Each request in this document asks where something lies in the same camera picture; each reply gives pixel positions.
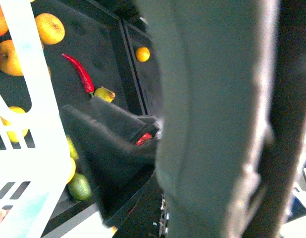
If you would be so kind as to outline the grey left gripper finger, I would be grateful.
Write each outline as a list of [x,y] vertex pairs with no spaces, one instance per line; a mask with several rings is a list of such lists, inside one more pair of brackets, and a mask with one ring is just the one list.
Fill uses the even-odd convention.
[[240,238],[267,187],[277,0],[143,0],[161,70],[169,238]]

